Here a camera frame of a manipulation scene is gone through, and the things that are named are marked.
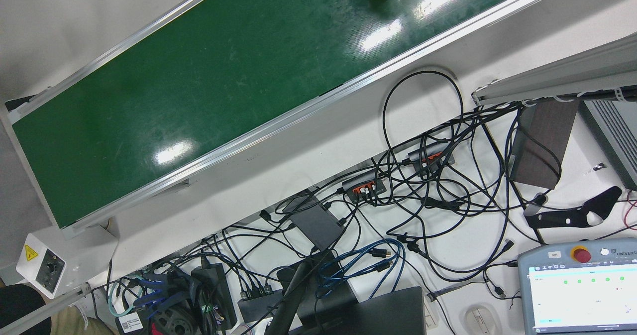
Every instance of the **connector plug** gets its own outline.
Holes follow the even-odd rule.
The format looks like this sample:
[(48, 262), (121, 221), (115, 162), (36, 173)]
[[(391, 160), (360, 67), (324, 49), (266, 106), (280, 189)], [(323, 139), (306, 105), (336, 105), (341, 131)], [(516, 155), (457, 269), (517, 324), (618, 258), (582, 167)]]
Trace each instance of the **connector plug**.
[(496, 292), (496, 294), (498, 294), (499, 297), (501, 297), (502, 299), (507, 297), (507, 294), (505, 294), (505, 291), (502, 290), (501, 287), (498, 286), (494, 286), (493, 290)]
[(502, 253), (511, 249), (514, 245), (516, 245), (511, 239), (505, 239), (505, 246), (502, 247)]
[(387, 258), (387, 256), (391, 255), (391, 252), (388, 249), (379, 249), (377, 247), (370, 249), (368, 253), (376, 258)]
[(392, 264), (394, 264), (394, 263), (391, 260), (387, 260), (387, 259), (381, 260), (380, 264), (378, 264), (378, 265), (376, 265), (374, 267), (374, 270), (377, 271), (377, 272), (382, 272), (385, 269), (391, 267)]

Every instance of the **blue cable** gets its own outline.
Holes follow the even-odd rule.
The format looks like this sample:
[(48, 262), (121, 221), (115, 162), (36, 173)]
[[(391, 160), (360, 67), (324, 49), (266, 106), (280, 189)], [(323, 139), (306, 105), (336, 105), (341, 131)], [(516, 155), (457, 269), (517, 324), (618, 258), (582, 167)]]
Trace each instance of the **blue cable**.
[[(365, 267), (364, 269), (360, 269), (357, 272), (354, 272), (352, 274), (347, 274), (347, 272), (350, 269), (352, 269), (352, 267), (356, 264), (356, 262), (358, 262), (362, 257), (364, 257), (364, 255), (370, 253), (370, 251), (374, 249), (375, 247), (379, 245), (383, 245), (383, 244), (388, 244), (390, 247), (392, 245), (396, 246), (396, 250), (392, 248), (392, 250), (394, 250), (394, 255), (390, 256), (389, 258), (384, 258), (383, 260), (380, 260), (376, 262), (375, 264), (369, 265), (368, 267)], [(341, 285), (343, 282), (347, 281), (348, 279), (355, 278), (357, 276), (361, 276), (364, 274), (369, 274), (371, 272), (376, 271), (378, 267), (391, 262), (391, 265), (387, 269), (387, 272), (385, 272), (384, 276), (382, 277), (378, 285), (376, 285), (376, 288), (374, 289), (374, 291), (371, 293), (371, 296), (369, 296), (369, 299), (371, 299), (378, 291), (378, 288), (380, 288), (380, 286), (387, 279), (387, 276), (389, 276), (389, 273), (392, 272), (394, 268), (396, 267), (396, 260), (398, 260), (398, 258), (401, 257), (403, 259), (403, 262), (401, 262), (398, 276), (396, 277), (396, 281), (394, 282), (394, 287), (392, 288), (392, 292), (393, 292), (398, 286), (398, 280), (400, 279), (400, 276), (402, 275), (403, 269), (405, 267), (405, 253), (406, 253), (405, 247), (403, 246), (403, 244), (398, 242), (398, 240), (395, 240), (395, 239), (378, 240), (360, 249), (343, 253), (337, 256), (336, 258), (334, 258), (334, 260), (329, 260), (325, 262), (325, 264), (321, 265), (321, 267), (318, 269), (318, 277), (320, 280), (319, 288), (328, 288), (329, 290), (323, 296), (320, 296), (320, 297), (318, 296), (318, 293), (317, 293), (317, 297), (318, 298), (326, 297), (336, 287), (338, 287), (339, 285)], [(350, 260), (347, 264), (343, 265), (342, 267), (339, 266), (338, 271), (334, 272), (333, 274), (325, 274), (325, 272), (327, 271), (327, 268), (341, 262), (342, 260), (346, 260), (347, 258), (350, 258), (351, 256), (353, 256), (353, 259)]]
[[(124, 315), (127, 315), (128, 313), (130, 313), (130, 311), (133, 310), (134, 306), (132, 304), (129, 305), (128, 309), (124, 310), (123, 313), (116, 312), (114, 307), (113, 307), (113, 301), (111, 300), (111, 298), (113, 297), (114, 289), (115, 289), (115, 286), (111, 287), (109, 289), (107, 297), (106, 297), (106, 303), (108, 304), (108, 310), (111, 313), (111, 315), (113, 315), (116, 318), (123, 317)], [(142, 292), (143, 292), (143, 288), (139, 287), (139, 291), (137, 292), (137, 296), (141, 296)]]

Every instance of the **black plug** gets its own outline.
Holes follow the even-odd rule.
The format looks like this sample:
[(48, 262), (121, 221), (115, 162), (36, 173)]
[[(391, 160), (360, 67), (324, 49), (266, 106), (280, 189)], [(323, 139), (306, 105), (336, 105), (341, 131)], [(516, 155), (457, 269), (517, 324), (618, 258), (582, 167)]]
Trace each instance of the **black plug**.
[(416, 239), (410, 240), (409, 242), (407, 242), (407, 249), (409, 249), (409, 251), (412, 251), (414, 253), (418, 253), (418, 255), (427, 259), (428, 258), (427, 255), (425, 254), (425, 252), (421, 251), (421, 247), (416, 242), (417, 242)]
[(272, 222), (272, 216), (268, 212), (266, 212), (266, 210), (262, 210), (261, 212), (259, 212), (259, 217), (264, 219), (266, 222)]
[(252, 299), (254, 299), (255, 297), (261, 296), (261, 292), (259, 292), (258, 287), (254, 287), (253, 289), (248, 289), (248, 291), (250, 292), (250, 297), (252, 297)]
[(507, 297), (507, 294), (505, 294), (505, 291), (502, 290), (501, 287), (498, 287), (497, 285), (494, 285), (493, 290), (495, 290), (496, 294), (498, 294), (498, 296), (500, 296), (501, 298)]
[(398, 242), (401, 242), (403, 244), (407, 244), (407, 233), (403, 235), (397, 235), (396, 240), (398, 240)]
[(387, 256), (389, 256), (390, 254), (387, 249), (379, 249), (376, 247), (374, 249), (370, 249), (367, 252), (371, 254), (371, 256), (375, 256), (376, 258), (387, 258)]
[(507, 242), (505, 243), (505, 246), (502, 247), (502, 253), (504, 253), (508, 249), (511, 249), (514, 245), (515, 245), (515, 243), (511, 239), (507, 239)]
[(392, 264), (393, 262), (391, 260), (388, 260), (388, 259), (381, 260), (380, 263), (374, 267), (374, 270), (377, 272), (382, 272), (385, 269), (391, 267)]
[(201, 269), (210, 269), (210, 261), (207, 256), (201, 257)]

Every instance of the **aluminum frame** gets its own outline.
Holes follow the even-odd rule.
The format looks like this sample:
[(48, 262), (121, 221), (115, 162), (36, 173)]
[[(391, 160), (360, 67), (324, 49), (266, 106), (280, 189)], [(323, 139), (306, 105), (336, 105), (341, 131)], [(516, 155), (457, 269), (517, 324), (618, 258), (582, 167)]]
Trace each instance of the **aluminum frame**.
[[(34, 101), (29, 102), (20, 108), (12, 111), (9, 115), (11, 124), (17, 122), (20, 118), (25, 117), (36, 108), (49, 101), (53, 97), (59, 95), (64, 90), (72, 86), (74, 83), (84, 78), (98, 67), (104, 65), (109, 60), (112, 60), (115, 56), (121, 54), (123, 51), (133, 46), (146, 36), (150, 35), (160, 27), (168, 24), (178, 16), (182, 15), (190, 8), (193, 8), (203, 0), (185, 0), (177, 8), (166, 13), (166, 15), (151, 22), (149, 25), (134, 33), (132, 36), (121, 42), (116, 47), (105, 52), (102, 56), (98, 57), (95, 61), (87, 65), (86, 67), (78, 70), (75, 74), (68, 77), (58, 85), (49, 88), (41, 93)], [(388, 76), (392, 72), (399, 70), (402, 67), (409, 65), (410, 63), (419, 60), (423, 56), (430, 54), (434, 51), (441, 49), (442, 47), (462, 38), (463, 36), (472, 33), (483, 27), (487, 27), (493, 23), (498, 22), (501, 19), (524, 10), (528, 6), (531, 6), (541, 0), (506, 0), (489, 10), (483, 11), (479, 15), (472, 17), (469, 20), (465, 20), (461, 24), (452, 27), (448, 31), (445, 31), (437, 36), (434, 36), (430, 40), (427, 40), (410, 50), (403, 52), (402, 54), (386, 61), (385, 63), (375, 67), (364, 74), (354, 77), (352, 80), (344, 83), (343, 85), (323, 94), (321, 97), (312, 99), (300, 105), (275, 119), (262, 124), (261, 126), (244, 133), (243, 135), (235, 138), (234, 140), (217, 147), (216, 149), (204, 154), (197, 160), (194, 160), (187, 165), (180, 167), (173, 172), (162, 176), (161, 178), (148, 183), (147, 185), (138, 188), (137, 190), (127, 194), (112, 203), (109, 203), (98, 210), (95, 210), (77, 222), (71, 224), (62, 229), (66, 238), (71, 238), (81, 233), (84, 229), (94, 224), (98, 224), (109, 217), (112, 217), (118, 211), (125, 210), (138, 204), (146, 199), (149, 199), (153, 195), (157, 195), (160, 192), (170, 188), (171, 186), (188, 179), (189, 177), (205, 170), (216, 163), (219, 163), (234, 154), (237, 154), (244, 149), (247, 149), (259, 142), (263, 142), (267, 138), (276, 135), (277, 133), (293, 126), (296, 123), (303, 121), (310, 117), (320, 109), (327, 107), (330, 104), (341, 100), (350, 93), (356, 92), (364, 88), (365, 86), (374, 83), (385, 76)]]
[(496, 80), (475, 90), (478, 106), (637, 85), (637, 33)]

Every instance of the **white mouse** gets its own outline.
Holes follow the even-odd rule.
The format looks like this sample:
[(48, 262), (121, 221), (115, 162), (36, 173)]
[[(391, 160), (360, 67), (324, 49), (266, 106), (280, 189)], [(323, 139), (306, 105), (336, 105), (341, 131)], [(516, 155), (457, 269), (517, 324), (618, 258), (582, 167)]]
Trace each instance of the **white mouse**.
[(497, 319), (482, 305), (467, 310), (464, 315), (464, 326), (470, 335), (502, 335)]

